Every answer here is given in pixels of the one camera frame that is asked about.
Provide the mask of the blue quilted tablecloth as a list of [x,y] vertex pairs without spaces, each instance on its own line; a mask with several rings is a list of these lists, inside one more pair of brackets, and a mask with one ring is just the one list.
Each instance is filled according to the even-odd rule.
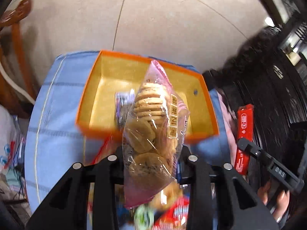
[[96,51],[58,56],[41,87],[30,118],[24,158],[32,212],[73,163],[91,161],[102,144],[86,140],[75,125],[81,94],[97,57]]

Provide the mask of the white plastic bag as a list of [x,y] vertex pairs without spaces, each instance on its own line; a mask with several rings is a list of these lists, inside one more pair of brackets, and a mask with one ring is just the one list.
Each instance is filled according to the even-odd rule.
[[26,139],[20,129],[19,118],[1,105],[1,172],[17,167],[23,160]]

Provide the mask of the large red chip bag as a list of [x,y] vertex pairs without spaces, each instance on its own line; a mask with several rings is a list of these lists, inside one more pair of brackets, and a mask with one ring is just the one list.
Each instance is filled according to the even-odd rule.
[[158,218],[153,230],[185,230],[188,220],[189,197],[181,196]]

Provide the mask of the pink cloth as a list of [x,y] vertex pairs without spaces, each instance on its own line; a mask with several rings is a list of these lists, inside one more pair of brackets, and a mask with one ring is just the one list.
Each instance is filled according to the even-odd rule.
[[237,116],[222,89],[217,89],[219,103],[222,111],[224,127],[229,145],[230,163],[235,167],[237,153]]

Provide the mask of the orange storage box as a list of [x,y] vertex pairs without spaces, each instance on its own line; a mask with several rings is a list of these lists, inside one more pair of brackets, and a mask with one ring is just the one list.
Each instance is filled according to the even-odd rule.
[[88,76],[75,120],[85,136],[122,139],[122,127],[116,123],[119,94],[134,95],[133,129],[162,130],[171,138],[182,130],[186,143],[219,134],[201,74],[153,58],[102,50]]

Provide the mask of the black dark sofa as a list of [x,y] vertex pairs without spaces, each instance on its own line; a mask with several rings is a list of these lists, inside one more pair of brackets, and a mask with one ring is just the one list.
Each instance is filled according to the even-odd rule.
[[290,192],[282,229],[306,229],[306,87],[280,49],[286,30],[271,26],[245,42],[219,70],[203,73],[223,95],[231,117],[254,107],[255,144],[301,180]]

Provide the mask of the red snack stick box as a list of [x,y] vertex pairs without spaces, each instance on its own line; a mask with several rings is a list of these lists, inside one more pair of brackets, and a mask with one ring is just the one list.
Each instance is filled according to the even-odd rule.
[[[252,141],[253,138],[253,109],[252,104],[242,106],[237,111],[237,142],[239,139],[245,138]],[[237,151],[235,158],[235,169],[236,171],[246,176],[249,166],[249,156],[244,154],[243,151],[239,149],[239,143],[237,143]]]

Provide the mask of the black white label snack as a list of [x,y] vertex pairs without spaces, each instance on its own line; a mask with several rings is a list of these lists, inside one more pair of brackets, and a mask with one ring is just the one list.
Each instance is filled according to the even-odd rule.
[[124,128],[127,115],[135,98],[135,90],[115,94],[115,123],[119,130]]

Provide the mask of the pink cookie bag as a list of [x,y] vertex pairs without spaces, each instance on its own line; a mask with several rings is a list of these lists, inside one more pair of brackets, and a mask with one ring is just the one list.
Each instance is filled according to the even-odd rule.
[[127,208],[150,202],[175,180],[189,110],[162,65],[151,61],[122,135]]

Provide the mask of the wooden chair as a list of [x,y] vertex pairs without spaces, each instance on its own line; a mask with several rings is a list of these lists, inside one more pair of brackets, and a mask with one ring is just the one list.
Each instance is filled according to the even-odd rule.
[[26,87],[22,89],[14,83],[6,73],[6,69],[1,65],[1,105],[10,114],[17,115],[20,118],[29,118],[31,116],[37,97],[34,89],[34,75],[26,61],[20,27],[21,20],[30,14],[32,6],[32,0],[22,0],[14,10],[7,10],[1,16],[1,29],[5,27],[12,28],[12,45]]

